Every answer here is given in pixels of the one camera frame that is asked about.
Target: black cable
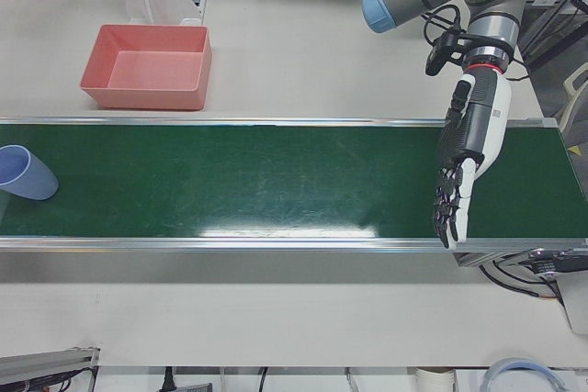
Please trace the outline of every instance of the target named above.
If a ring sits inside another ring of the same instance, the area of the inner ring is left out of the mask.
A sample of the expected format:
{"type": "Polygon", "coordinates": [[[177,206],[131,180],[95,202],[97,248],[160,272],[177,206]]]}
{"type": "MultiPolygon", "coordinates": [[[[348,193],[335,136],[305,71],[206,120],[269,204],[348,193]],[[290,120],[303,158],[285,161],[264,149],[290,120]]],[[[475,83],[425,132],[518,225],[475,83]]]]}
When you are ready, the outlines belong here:
{"type": "Polygon", "coordinates": [[[522,277],[518,277],[518,276],[516,276],[514,274],[508,273],[496,261],[492,261],[492,264],[494,265],[494,268],[496,268],[502,274],[504,274],[507,277],[510,277],[511,279],[516,280],[517,282],[521,282],[523,284],[528,284],[528,285],[544,285],[545,283],[548,283],[546,281],[540,281],[540,280],[526,280],[526,279],[523,279],[522,277]]]}
{"type": "Polygon", "coordinates": [[[71,385],[72,385],[72,379],[70,378],[69,380],[67,380],[67,382],[64,381],[62,383],[62,386],[59,388],[58,392],[65,392],[67,389],[70,388],[71,385]]]}
{"type": "Polygon", "coordinates": [[[259,392],[263,392],[264,390],[264,382],[266,381],[267,375],[267,366],[264,367],[264,370],[261,373],[261,380],[259,380],[259,392]]]}
{"type": "Polygon", "coordinates": [[[423,37],[426,40],[426,42],[431,46],[435,46],[435,44],[431,40],[431,38],[429,37],[429,32],[428,32],[429,25],[431,25],[433,23],[433,24],[437,25],[438,27],[440,27],[438,24],[433,22],[433,20],[436,18],[438,18],[439,20],[443,19],[443,21],[447,20],[447,19],[444,19],[441,16],[439,16],[439,13],[442,11],[446,11],[448,9],[452,9],[455,13],[455,17],[453,19],[453,22],[451,22],[451,27],[455,30],[461,29],[461,25],[460,25],[461,24],[461,12],[459,11],[459,8],[453,4],[447,4],[447,5],[440,6],[438,9],[431,12],[430,15],[428,17],[426,17],[426,20],[424,21],[423,37]]]}
{"type": "Polygon", "coordinates": [[[520,294],[527,294],[528,296],[531,296],[531,297],[540,297],[539,293],[536,293],[535,291],[530,291],[530,290],[524,289],[524,288],[518,288],[516,286],[510,286],[510,285],[507,285],[505,282],[502,282],[502,281],[498,280],[496,277],[494,277],[493,275],[491,275],[490,273],[488,273],[488,271],[486,270],[486,268],[484,268],[484,265],[480,265],[478,268],[480,268],[480,271],[491,282],[495,283],[500,288],[508,289],[509,291],[515,291],[516,293],[520,293],[520,294]]]}
{"type": "Polygon", "coordinates": [[[527,78],[531,78],[531,76],[529,74],[527,74],[527,75],[523,75],[522,77],[506,77],[506,80],[508,80],[509,82],[522,82],[523,80],[526,80],[527,78]]]}
{"type": "Polygon", "coordinates": [[[170,392],[172,390],[176,390],[174,383],[174,368],[172,366],[167,366],[165,368],[164,374],[164,383],[162,384],[162,388],[159,389],[159,392],[170,392]]]}
{"type": "Polygon", "coordinates": [[[573,22],[573,19],[575,19],[576,16],[578,16],[579,12],[581,12],[580,8],[578,6],[576,6],[576,10],[571,15],[571,17],[568,17],[568,19],[562,25],[557,27],[554,31],[550,32],[547,36],[542,36],[541,39],[539,39],[538,41],[535,42],[535,44],[540,44],[540,43],[544,42],[545,40],[555,36],[556,34],[560,33],[561,31],[563,31],[565,28],[567,28],[571,24],[571,22],[573,22]]]}
{"type": "Polygon", "coordinates": [[[86,367],[84,369],[80,369],[77,371],[69,371],[54,375],[39,376],[36,378],[32,378],[29,381],[17,381],[16,383],[1,385],[0,392],[21,392],[24,388],[27,387],[27,385],[29,390],[41,389],[43,387],[55,386],[59,384],[63,385],[67,383],[68,380],[71,381],[73,377],[81,374],[84,371],[94,372],[93,369],[86,367]]]}
{"type": "Polygon", "coordinates": [[[554,294],[554,296],[556,297],[558,302],[560,302],[560,305],[565,307],[565,305],[563,304],[563,296],[561,295],[560,288],[558,287],[558,283],[557,282],[550,282],[545,277],[539,277],[539,278],[545,282],[546,286],[549,287],[549,289],[554,294]]]}

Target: blue joint cap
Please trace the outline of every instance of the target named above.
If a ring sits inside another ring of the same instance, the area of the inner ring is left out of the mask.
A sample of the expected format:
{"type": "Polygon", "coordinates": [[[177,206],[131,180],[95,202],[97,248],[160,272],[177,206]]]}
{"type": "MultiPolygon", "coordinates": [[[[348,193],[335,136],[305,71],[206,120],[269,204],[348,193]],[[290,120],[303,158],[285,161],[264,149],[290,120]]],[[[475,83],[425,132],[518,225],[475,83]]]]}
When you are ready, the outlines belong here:
{"type": "Polygon", "coordinates": [[[383,0],[363,0],[361,10],[372,31],[384,32],[396,28],[396,22],[383,0]]]}

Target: blue cable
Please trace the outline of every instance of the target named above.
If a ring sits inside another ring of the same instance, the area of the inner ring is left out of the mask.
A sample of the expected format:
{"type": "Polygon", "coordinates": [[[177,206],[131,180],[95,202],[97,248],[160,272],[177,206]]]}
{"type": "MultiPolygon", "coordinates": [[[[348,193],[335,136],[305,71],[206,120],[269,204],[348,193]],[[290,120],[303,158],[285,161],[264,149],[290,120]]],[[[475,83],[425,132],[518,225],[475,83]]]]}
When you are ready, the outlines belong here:
{"type": "Polygon", "coordinates": [[[481,382],[480,392],[490,392],[490,383],[499,374],[510,371],[512,369],[528,369],[542,374],[549,380],[553,388],[557,392],[567,392],[569,389],[563,383],[563,380],[559,378],[555,373],[544,366],[532,360],[525,358],[505,358],[498,363],[493,364],[484,374],[484,379],[481,382]]]}

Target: blue cup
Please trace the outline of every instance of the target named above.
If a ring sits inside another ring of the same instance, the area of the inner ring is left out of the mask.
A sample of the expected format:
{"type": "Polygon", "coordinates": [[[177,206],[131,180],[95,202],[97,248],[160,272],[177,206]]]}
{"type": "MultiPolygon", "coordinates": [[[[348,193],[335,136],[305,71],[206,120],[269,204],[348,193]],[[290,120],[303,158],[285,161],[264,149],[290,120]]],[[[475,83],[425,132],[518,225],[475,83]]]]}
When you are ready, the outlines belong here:
{"type": "Polygon", "coordinates": [[[0,147],[0,189],[42,201],[49,199],[59,182],[49,167],[23,146],[0,147]]]}

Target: plastic cup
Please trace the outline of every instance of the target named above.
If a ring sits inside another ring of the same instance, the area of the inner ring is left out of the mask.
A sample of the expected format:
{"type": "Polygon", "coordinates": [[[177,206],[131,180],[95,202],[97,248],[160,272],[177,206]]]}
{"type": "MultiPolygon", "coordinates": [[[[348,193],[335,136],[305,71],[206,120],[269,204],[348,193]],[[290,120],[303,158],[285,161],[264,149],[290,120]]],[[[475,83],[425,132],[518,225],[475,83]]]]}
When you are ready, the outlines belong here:
{"type": "Polygon", "coordinates": [[[453,392],[455,374],[447,369],[416,369],[419,392],[453,392]]]}
{"type": "Polygon", "coordinates": [[[53,172],[27,148],[0,147],[0,189],[42,201],[55,195],[58,188],[53,172]]]}

